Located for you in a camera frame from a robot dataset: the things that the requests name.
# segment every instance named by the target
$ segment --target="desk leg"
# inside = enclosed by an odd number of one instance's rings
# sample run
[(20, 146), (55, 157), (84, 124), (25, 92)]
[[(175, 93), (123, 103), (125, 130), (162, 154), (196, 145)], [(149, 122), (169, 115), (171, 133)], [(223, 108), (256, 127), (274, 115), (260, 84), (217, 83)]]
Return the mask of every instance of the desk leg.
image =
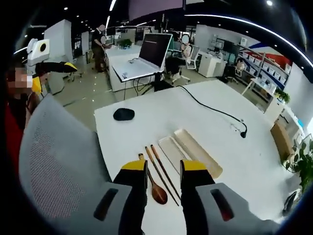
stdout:
[(246, 91), (251, 87), (252, 85), (252, 81), (248, 84), (248, 86), (245, 88), (245, 90), (241, 93), (241, 95), (244, 95), (244, 93), (246, 93)]

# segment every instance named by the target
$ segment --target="wooden chopsticks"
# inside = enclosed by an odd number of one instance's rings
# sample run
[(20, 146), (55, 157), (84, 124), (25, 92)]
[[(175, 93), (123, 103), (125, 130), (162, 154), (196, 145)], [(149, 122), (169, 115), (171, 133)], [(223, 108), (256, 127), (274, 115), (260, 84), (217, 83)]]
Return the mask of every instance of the wooden chopsticks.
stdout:
[(177, 206), (179, 206), (179, 204), (178, 204), (177, 201), (175, 200), (175, 197), (173, 196), (172, 192), (170, 191), (170, 189), (168, 188), (166, 182), (164, 181), (163, 176), (162, 176), (161, 173), (159, 172), (159, 170), (158, 170), (158, 168), (157, 168), (157, 165), (156, 165), (155, 161), (153, 160), (153, 158), (152, 158), (152, 156), (151, 156), (151, 153), (150, 153), (148, 147), (145, 146), (145, 149), (146, 149), (146, 152), (147, 152), (147, 154), (148, 154), (148, 156), (149, 156), (149, 158), (150, 158), (150, 161), (152, 162), (152, 164), (153, 164), (153, 166), (155, 167), (155, 169), (156, 169), (156, 171), (157, 171), (159, 177), (161, 178), (162, 182), (164, 183), (164, 186), (166, 187), (166, 189), (168, 190), (168, 192), (169, 192), (170, 195), (172, 196), (172, 198), (173, 198), (173, 200), (175, 201), (175, 203), (177, 204)]
[(161, 168), (162, 168), (162, 170), (163, 170), (163, 172), (164, 172), (166, 178), (168, 179), (168, 181), (170, 182), (171, 186), (173, 187), (173, 189), (174, 189), (174, 191), (175, 191), (177, 197), (181, 200), (180, 195), (178, 194), (178, 192), (177, 192), (177, 190), (176, 190), (176, 188), (175, 188), (175, 186), (174, 186), (172, 180), (171, 180), (170, 177), (168, 176), (168, 174), (167, 174), (167, 172), (166, 172), (166, 170), (165, 170), (165, 168), (164, 168), (164, 166), (163, 166), (163, 164), (162, 164), (162, 162), (161, 162), (161, 160), (160, 160), (160, 157), (159, 157), (158, 154), (157, 154), (157, 151), (156, 151), (155, 147), (154, 147), (152, 144), (150, 145), (150, 147), (151, 147), (152, 152), (154, 153), (154, 155), (155, 155), (155, 157), (156, 157), (158, 163), (160, 164), (160, 166), (161, 166)]

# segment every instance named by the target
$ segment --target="white robot head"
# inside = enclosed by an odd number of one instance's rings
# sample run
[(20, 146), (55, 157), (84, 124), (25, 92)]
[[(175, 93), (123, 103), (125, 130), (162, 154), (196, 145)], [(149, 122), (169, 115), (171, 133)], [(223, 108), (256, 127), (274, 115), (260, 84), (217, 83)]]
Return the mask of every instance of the white robot head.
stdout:
[(27, 46), (27, 65), (33, 66), (49, 58), (50, 41), (49, 39), (31, 39)]

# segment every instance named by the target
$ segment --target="wooden spoon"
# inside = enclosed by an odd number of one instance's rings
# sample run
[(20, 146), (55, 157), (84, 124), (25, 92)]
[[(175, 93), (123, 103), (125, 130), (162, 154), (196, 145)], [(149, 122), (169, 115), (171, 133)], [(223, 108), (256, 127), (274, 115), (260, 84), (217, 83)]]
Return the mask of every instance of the wooden spoon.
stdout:
[[(144, 159), (142, 153), (139, 153), (139, 159)], [(157, 185), (154, 182), (149, 169), (148, 169), (148, 176), (149, 176), (149, 179), (150, 179), (151, 184), (152, 184), (152, 192), (151, 192), (151, 194), (152, 194), (153, 199), (156, 202), (164, 205), (165, 203), (167, 203), (167, 193), (166, 193), (166, 191), (164, 189), (162, 189), (159, 185)]]

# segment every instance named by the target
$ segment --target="ceiling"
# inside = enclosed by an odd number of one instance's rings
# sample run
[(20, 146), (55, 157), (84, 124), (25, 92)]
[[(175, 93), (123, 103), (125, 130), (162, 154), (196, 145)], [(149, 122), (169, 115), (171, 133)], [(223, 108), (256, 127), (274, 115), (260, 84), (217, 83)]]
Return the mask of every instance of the ceiling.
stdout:
[[(309, 16), (309, 11), (305, 9), (305, 5), (292, 0), (272, 0), (272, 2), (273, 5), (268, 6), (266, 0), (204, 0), (203, 3), (188, 4), (185, 14), (215, 14), (254, 22), (283, 36), (302, 52), (305, 52), (308, 57), (311, 56), (311, 61), (313, 61), (313, 28), (310, 29), (312, 17)], [(111, 17), (109, 26), (120, 26), (121, 22), (128, 20), (128, 0), (116, 0), (112, 12), (109, 11), (110, 5), (111, 0), (88, 1), (84, 4), (83, 2), (79, 2), (79, 4), (78, 2), (75, 2), (75, 4), (46, 4), (41, 7), (32, 24), (50, 27), (58, 21), (67, 19), (72, 22), (72, 38), (75, 38), (79, 37), (80, 33), (84, 31), (95, 29), (100, 24), (106, 24), (108, 15)], [(158, 20), (160, 17), (160, 14), (152, 14), (134, 20), (129, 24), (134, 25), (155, 18)], [(299, 67), (303, 67), (305, 75), (313, 82), (313, 69), (308, 62), (276, 36), (254, 26), (233, 20), (212, 17), (186, 17), (187, 25), (196, 25), (197, 22), (222, 27), (242, 34), (247, 34), (246, 31), (248, 31), (247, 35), (249, 37), (255, 38), (268, 46), (277, 45), (275, 49), (294, 61)], [(42, 33), (45, 29), (29, 28), (25, 32), (28, 36), (24, 38), (22, 46), (26, 46), (33, 37), (43, 38)]]

